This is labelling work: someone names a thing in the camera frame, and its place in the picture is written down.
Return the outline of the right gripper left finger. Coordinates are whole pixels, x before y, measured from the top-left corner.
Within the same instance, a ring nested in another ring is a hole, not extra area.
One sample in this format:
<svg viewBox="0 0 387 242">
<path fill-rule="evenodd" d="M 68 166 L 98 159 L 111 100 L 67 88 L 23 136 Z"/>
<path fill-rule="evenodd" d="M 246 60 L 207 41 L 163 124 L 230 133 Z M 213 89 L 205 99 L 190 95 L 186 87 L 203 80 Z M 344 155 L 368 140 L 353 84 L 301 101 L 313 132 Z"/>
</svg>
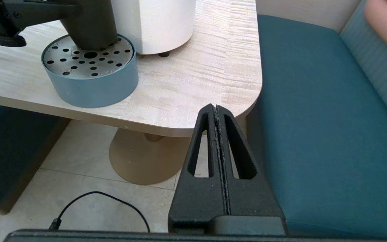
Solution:
<svg viewBox="0 0 387 242">
<path fill-rule="evenodd" d="M 168 214 L 170 233 L 206 233 L 210 221 L 227 213 L 221 179 L 221 153 L 215 117 L 216 107 L 200 109 Z M 195 177 L 202 140 L 207 132 L 207 177 Z"/>
</svg>

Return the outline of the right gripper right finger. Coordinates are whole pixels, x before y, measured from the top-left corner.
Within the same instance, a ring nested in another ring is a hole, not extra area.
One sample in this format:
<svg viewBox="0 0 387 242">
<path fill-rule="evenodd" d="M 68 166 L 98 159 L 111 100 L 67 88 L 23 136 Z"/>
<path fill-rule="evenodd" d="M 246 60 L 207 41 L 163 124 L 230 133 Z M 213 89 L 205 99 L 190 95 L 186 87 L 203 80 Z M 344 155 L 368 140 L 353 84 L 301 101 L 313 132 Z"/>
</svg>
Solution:
<svg viewBox="0 0 387 242">
<path fill-rule="evenodd" d="M 226 215 L 284 218 L 235 117 L 223 106 L 217 106 L 216 112 L 220 178 Z"/>
</svg>

